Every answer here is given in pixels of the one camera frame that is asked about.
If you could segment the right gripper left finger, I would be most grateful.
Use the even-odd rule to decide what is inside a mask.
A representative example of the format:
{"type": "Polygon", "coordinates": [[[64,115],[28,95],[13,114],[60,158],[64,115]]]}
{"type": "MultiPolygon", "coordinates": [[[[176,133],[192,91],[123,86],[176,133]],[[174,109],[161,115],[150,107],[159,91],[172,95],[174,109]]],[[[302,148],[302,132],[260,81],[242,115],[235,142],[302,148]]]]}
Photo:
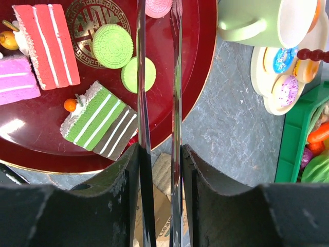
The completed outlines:
{"type": "Polygon", "coordinates": [[[132,246],[138,145],[71,190],[1,185],[1,246],[132,246]]]}

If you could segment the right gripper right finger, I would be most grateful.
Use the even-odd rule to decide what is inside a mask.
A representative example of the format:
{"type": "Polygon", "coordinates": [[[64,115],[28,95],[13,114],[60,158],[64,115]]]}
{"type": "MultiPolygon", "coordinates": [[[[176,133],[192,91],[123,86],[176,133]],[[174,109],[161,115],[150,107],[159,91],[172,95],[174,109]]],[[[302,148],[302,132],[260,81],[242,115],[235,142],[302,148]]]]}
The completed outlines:
{"type": "Polygon", "coordinates": [[[182,168],[192,246],[328,246],[328,185],[249,187],[189,145],[182,168]]]}

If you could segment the metal serving tongs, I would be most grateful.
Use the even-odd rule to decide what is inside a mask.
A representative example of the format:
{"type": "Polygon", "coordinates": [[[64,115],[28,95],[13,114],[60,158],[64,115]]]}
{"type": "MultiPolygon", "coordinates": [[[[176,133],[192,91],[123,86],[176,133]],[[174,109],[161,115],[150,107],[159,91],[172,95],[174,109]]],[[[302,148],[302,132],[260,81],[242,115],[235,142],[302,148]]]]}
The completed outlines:
{"type": "MultiPolygon", "coordinates": [[[[182,13],[181,1],[173,1],[170,12],[174,47],[174,81],[172,110],[170,246],[182,243],[182,168],[181,168],[181,85],[182,85],[182,13]]],[[[151,142],[148,104],[145,91],[145,1],[137,2],[137,99],[140,186],[142,200],[143,246],[156,246],[151,142]]]]}

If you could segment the purple sprinkled donut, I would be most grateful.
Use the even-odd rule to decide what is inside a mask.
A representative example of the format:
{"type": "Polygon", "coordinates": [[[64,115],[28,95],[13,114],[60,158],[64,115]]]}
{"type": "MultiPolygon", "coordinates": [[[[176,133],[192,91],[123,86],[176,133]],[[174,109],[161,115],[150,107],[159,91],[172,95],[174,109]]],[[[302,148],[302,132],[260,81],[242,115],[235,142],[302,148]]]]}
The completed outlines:
{"type": "Polygon", "coordinates": [[[275,106],[283,108],[291,105],[297,97],[298,90],[299,82],[294,76],[281,75],[272,90],[275,106]]]}

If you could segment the green sandwich cookie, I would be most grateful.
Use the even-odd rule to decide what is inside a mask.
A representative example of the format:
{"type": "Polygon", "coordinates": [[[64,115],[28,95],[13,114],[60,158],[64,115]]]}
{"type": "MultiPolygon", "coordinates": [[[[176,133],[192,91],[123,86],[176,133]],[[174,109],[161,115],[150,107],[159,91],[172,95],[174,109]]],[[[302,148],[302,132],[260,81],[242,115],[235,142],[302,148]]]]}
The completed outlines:
{"type": "Polygon", "coordinates": [[[101,26],[93,37],[93,53],[104,67],[118,69],[132,58],[134,44],[130,34],[117,24],[101,26]]]}
{"type": "MultiPolygon", "coordinates": [[[[149,58],[145,59],[145,76],[144,87],[147,92],[151,89],[156,80],[156,67],[149,58]]],[[[137,80],[137,57],[132,57],[128,64],[122,68],[121,81],[129,92],[137,94],[137,80]]]]}

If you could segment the orange glazed donut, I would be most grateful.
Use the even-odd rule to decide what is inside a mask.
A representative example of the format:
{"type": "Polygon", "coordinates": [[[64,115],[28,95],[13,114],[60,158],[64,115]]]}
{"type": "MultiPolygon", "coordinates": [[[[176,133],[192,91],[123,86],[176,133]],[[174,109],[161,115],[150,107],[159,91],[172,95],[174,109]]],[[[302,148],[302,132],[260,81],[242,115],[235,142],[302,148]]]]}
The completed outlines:
{"type": "Polygon", "coordinates": [[[320,61],[314,62],[310,59],[297,60],[293,75],[302,83],[310,83],[316,76],[319,69],[320,61]]]}
{"type": "Polygon", "coordinates": [[[321,11],[321,0],[317,0],[317,7],[314,13],[314,17],[307,33],[310,33],[314,29],[320,15],[320,11],[321,11]]]}

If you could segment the blue white orange donut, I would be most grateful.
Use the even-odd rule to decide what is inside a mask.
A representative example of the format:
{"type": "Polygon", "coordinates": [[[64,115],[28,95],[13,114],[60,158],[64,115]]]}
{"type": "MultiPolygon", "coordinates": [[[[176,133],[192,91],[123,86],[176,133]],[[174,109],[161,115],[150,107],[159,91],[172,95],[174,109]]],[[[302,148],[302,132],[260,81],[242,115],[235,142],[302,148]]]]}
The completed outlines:
{"type": "Polygon", "coordinates": [[[269,74],[282,74],[292,65],[298,52],[298,46],[293,48],[267,47],[264,53],[263,65],[269,74]]]}

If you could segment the red layered cake slice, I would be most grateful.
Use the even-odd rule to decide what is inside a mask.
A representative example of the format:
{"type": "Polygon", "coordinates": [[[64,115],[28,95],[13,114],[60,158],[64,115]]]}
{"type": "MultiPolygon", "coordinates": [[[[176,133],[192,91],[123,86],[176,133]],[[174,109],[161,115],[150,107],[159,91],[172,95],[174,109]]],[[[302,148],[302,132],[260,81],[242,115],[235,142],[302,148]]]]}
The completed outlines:
{"type": "Polygon", "coordinates": [[[79,85],[79,71],[62,5],[13,5],[12,8],[41,89],[79,85]]]}

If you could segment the pink sandwich cookie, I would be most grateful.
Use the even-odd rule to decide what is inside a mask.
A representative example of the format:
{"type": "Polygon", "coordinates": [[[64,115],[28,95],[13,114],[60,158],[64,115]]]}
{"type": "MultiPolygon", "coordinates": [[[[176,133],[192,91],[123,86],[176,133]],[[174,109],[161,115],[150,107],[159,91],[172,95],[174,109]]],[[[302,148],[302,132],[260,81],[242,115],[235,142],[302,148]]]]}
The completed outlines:
{"type": "Polygon", "coordinates": [[[164,17],[172,8],[172,0],[146,0],[145,14],[158,19],[164,17]]]}

